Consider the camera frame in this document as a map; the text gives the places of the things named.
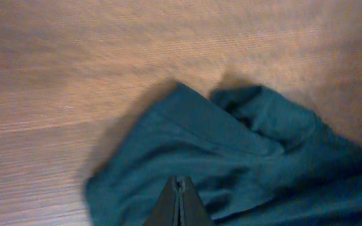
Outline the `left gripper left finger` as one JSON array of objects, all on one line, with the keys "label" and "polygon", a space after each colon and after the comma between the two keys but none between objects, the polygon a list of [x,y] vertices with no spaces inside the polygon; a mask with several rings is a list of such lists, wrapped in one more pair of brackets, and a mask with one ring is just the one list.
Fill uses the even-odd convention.
[{"label": "left gripper left finger", "polygon": [[143,226],[174,226],[178,225],[178,194],[177,178],[169,177],[163,187],[151,214],[144,222]]}]

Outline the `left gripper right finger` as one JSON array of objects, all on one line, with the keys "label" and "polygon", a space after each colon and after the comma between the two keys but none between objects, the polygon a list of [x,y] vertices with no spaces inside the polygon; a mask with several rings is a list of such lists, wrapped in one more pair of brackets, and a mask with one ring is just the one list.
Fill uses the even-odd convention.
[{"label": "left gripper right finger", "polygon": [[182,226],[213,226],[192,180],[188,176],[180,179],[180,224]]}]

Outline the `black t-shirt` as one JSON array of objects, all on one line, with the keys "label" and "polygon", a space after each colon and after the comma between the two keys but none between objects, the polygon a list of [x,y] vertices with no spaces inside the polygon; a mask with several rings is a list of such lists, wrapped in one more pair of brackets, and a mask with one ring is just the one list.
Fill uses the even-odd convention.
[{"label": "black t-shirt", "polygon": [[362,225],[362,148],[262,85],[153,104],[87,182],[92,223],[142,225],[171,176],[216,225]]}]

